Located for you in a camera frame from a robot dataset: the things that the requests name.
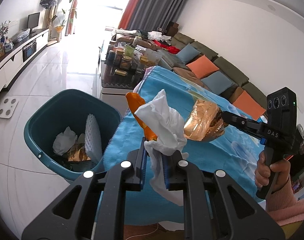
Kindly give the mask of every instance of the white cable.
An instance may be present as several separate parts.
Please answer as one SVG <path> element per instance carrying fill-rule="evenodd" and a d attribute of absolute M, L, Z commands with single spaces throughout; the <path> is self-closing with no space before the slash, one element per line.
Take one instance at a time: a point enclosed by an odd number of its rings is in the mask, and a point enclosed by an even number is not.
<path fill-rule="evenodd" d="M 150 233 L 144 234 L 144 235 L 138 235 L 138 236 L 147 236 L 147 235 L 153 234 L 153 233 L 155 233 L 158 229 L 159 229 L 159 224 L 157 224 L 157 228 L 156 228 L 153 232 L 150 232 Z M 128 240 L 128 239 L 130 239 L 130 238 L 132 238 L 132 237 L 137 237 L 137 236 L 130 236 L 130 237 L 128 237 L 128 238 L 125 239 L 125 240 Z"/>

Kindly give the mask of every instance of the pink sweater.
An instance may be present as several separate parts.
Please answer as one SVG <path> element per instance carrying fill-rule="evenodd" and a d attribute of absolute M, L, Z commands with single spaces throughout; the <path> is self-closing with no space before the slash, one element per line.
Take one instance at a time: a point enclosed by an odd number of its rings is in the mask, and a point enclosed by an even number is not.
<path fill-rule="evenodd" d="M 266 211 L 280 226 L 304 220 L 304 199 L 295 199 L 290 179 L 267 199 Z"/>

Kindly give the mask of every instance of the gray curtain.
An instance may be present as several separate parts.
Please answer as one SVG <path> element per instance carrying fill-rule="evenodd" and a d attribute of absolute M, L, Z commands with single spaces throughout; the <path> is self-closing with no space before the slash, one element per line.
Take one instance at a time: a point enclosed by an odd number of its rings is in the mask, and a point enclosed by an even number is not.
<path fill-rule="evenodd" d="M 187 0 L 139 0 L 127 26 L 128 30 L 157 31 L 176 22 Z"/>

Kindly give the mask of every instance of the vase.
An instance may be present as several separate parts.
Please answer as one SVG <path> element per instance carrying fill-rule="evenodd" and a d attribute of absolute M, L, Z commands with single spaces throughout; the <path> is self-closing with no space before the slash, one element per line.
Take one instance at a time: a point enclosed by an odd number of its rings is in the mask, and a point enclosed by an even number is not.
<path fill-rule="evenodd" d="M 54 28 L 57 32 L 57 37 L 56 37 L 57 42 L 60 42 L 60 40 L 61 40 L 61 32 L 64 29 L 64 27 L 65 26 L 57 26 Z"/>

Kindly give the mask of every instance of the brown plastic wrapper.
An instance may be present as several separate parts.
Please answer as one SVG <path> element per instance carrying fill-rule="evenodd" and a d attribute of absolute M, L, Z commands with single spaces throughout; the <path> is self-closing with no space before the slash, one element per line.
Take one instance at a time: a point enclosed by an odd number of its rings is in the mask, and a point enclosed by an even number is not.
<path fill-rule="evenodd" d="M 184 125 L 184 136 L 193 141 L 210 142 L 224 134 L 222 110 L 216 103 L 197 99 Z"/>
<path fill-rule="evenodd" d="M 88 161 L 91 159 L 85 153 L 84 143 L 74 144 L 71 149 L 66 154 L 64 154 L 64 157 L 69 162 L 81 162 Z"/>

